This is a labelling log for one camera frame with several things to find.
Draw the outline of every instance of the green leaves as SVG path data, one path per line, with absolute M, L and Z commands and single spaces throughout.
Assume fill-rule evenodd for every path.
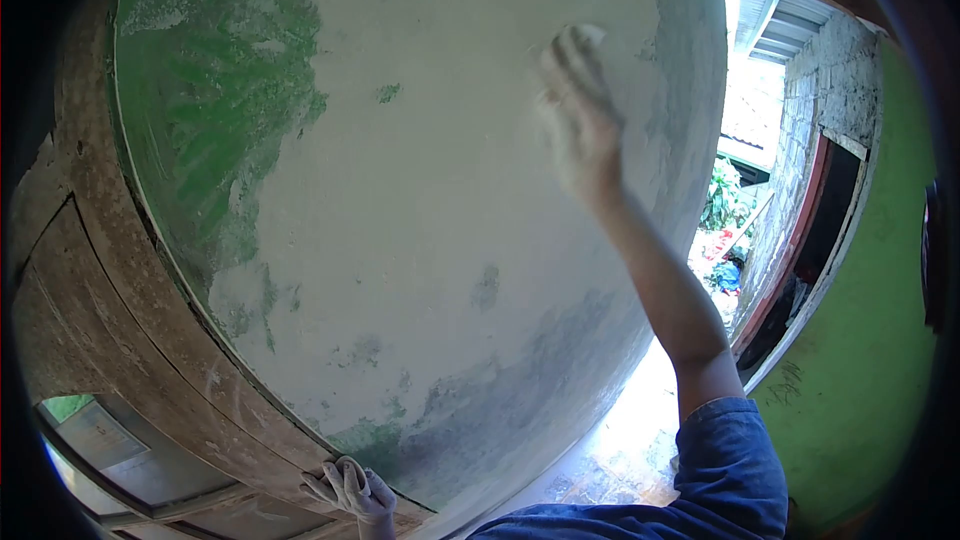
M 750 217 L 754 203 L 752 196 L 744 196 L 741 200 L 740 172 L 730 159 L 717 157 L 713 161 L 706 203 L 700 214 L 701 227 L 710 231 L 722 230 L 732 224 L 739 227 Z

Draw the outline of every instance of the wall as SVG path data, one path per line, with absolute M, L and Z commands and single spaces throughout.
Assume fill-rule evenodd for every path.
M 734 338 L 762 300 L 777 264 L 786 257 L 790 230 L 804 202 L 819 130 L 832 128 L 866 147 L 880 134 L 878 40 L 856 19 L 834 14 L 787 62 L 784 82 L 780 137 L 770 173 L 775 194 L 756 222 L 750 258 L 740 278 Z
M 608 32 L 625 173 L 684 253 L 723 0 L 120 0 L 120 150 L 174 276 L 292 417 L 433 509 L 533 480 L 651 341 L 537 142 L 571 22 Z
M 786 471 L 798 521 L 822 532 L 869 506 L 925 400 L 920 238 L 934 176 L 930 128 L 906 58 L 881 42 L 883 128 L 862 217 L 822 303 L 750 398 Z

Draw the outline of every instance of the person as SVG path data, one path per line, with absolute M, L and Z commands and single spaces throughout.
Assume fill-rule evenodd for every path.
M 540 65 L 541 109 L 560 180 L 619 252 L 677 376 L 679 496 L 666 507 L 537 504 L 477 528 L 474 540 L 568 538 L 783 538 L 787 491 L 757 405 L 740 383 L 720 315 L 700 282 L 654 229 L 621 174 L 618 114 L 595 45 L 562 30 Z M 306 490 L 355 513 L 362 540 L 389 540 L 396 497 L 367 470 L 368 496 L 351 471 L 324 464 Z

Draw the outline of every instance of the red door frame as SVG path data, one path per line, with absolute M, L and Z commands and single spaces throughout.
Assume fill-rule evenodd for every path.
M 817 147 L 813 156 L 813 165 L 810 167 L 810 177 L 806 182 L 806 192 L 803 195 L 803 202 L 799 207 L 797 220 L 794 222 L 793 230 L 790 233 L 790 240 L 787 242 L 783 256 L 780 258 L 774 270 L 774 280 L 776 282 L 767 282 L 764 284 L 766 292 L 763 298 L 753 309 L 747 324 L 743 326 L 736 340 L 730 346 L 734 357 L 739 357 L 747 349 L 750 342 L 757 335 L 763 321 L 770 315 L 774 301 L 784 291 L 789 272 L 793 271 L 797 265 L 797 259 L 800 257 L 800 250 L 807 241 L 807 234 L 810 234 L 810 225 L 813 223 L 813 216 L 817 213 L 820 206 L 820 198 L 824 193 L 824 183 L 827 181 L 827 171 L 830 169 L 831 140 L 820 134 L 817 138 Z

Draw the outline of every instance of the brick wall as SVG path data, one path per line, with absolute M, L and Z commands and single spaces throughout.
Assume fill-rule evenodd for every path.
M 741 276 L 734 339 L 785 257 L 820 130 L 829 127 L 870 148 L 880 138 L 881 123 L 879 39 L 858 20 L 837 12 L 786 65 L 780 137 L 770 173 L 774 197 L 756 222 Z

